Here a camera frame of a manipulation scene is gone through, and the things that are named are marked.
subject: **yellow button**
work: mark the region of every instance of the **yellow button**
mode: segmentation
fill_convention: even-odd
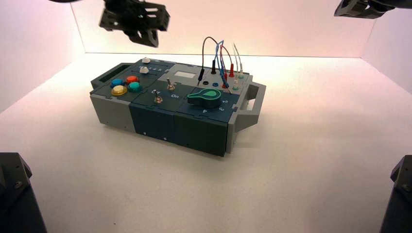
[[[112,89],[112,95],[121,96],[127,92],[127,88],[123,85],[117,85]]]

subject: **small display screen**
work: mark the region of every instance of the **small display screen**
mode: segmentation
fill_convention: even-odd
[[[178,72],[176,72],[174,75],[175,75],[175,76],[180,76],[180,77],[190,78],[190,79],[191,79],[191,78],[193,78],[196,74],[178,71]]]

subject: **blue button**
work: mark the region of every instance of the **blue button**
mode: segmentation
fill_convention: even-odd
[[[140,83],[138,82],[130,83],[127,88],[129,89],[130,92],[138,92],[140,90]]]
[[[123,85],[123,80],[121,79],[113,79],[112,84],[110,85],[111,88],[118,86],[118,85]]]

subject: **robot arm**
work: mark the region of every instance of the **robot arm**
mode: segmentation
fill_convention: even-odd
[[[51,0],[74,2],[77,0]],[[167,31],[170,15],[165,5],[139,0],[104,0],[105,9],[100,27],[107,31],[121,30],[138,44],[157,47],[157,30]]]
[[[395,8],[412,9],[412,0],[342,0],[335,16],[374,19]]]

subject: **white table surface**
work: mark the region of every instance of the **white table surface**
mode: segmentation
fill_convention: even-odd
[[[98,122],[90,80],[144,56],[86,54],[0,114],[0,151],[31,167],[49,232],[379,231],[411,94],[361,59],[242,57],[265,101],[221,158]]]

